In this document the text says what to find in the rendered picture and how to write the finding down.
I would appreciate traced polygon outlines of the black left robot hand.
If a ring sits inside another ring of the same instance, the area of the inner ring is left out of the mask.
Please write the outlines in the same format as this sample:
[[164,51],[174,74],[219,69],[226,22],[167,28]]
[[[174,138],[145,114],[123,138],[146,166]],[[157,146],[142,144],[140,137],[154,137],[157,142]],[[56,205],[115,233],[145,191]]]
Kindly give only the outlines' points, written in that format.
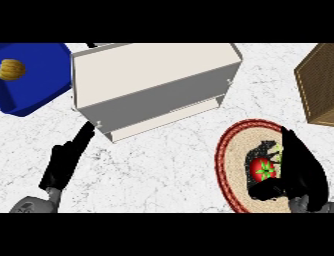
[[95,126],[86,122],[74,139],[64,145],[53,146],[50,161],[39,184],[42,190],[47,188],[65,189],[93,135]]

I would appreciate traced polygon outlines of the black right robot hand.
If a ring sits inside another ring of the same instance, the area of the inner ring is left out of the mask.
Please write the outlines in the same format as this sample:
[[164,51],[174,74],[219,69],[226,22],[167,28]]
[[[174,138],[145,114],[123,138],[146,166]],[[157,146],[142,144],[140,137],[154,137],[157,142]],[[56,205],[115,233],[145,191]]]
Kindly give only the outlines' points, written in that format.
[[282,163],[281,177],[269,178],[251,186],[250,197],[260,201],[272,198],[309,196],[319,205],[328,202],[326,175],[319,161],[293,130],[281,127]]

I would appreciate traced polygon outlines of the red tomato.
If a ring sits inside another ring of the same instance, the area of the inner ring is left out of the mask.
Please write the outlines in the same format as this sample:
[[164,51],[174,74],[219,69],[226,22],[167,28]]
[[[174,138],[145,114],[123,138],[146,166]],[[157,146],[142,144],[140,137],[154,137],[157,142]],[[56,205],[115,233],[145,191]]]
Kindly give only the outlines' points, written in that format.
[[276,169],[267,158],[256,158],[250,163],[250,174],[257,182],[276,177]]

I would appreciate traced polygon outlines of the round woven red-rimmed placemat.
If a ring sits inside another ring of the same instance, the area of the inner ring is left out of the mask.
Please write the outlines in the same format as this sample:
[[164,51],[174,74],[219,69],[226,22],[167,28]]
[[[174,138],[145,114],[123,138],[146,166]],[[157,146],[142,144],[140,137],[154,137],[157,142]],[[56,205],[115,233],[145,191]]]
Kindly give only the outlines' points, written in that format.
[[223,197],[236,213],[288,213],[285,197],[253,200],[247,189],[247,153],[263,141],[282,145],[281,126],[263,119],[236,122],[223,133],[216,149],[214,166]]

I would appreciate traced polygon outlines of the blue tray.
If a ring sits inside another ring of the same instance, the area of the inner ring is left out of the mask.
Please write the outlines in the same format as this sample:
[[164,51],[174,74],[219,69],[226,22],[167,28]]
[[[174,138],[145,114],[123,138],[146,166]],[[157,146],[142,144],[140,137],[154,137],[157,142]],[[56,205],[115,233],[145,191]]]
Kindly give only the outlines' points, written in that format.
[[25,74],[0,79],[0,111],[25,117],[71,88],[70,49],[64,43],[0,43],[3,59],[19,60]]

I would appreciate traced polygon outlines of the brown wicker basket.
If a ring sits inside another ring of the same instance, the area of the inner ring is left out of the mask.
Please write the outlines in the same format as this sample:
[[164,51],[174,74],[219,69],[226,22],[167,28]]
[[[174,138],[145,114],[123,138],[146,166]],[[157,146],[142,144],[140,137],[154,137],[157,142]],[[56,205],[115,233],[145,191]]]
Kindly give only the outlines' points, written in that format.
[[334,43],[319,43],[294,69],[306,119],[334,126]]

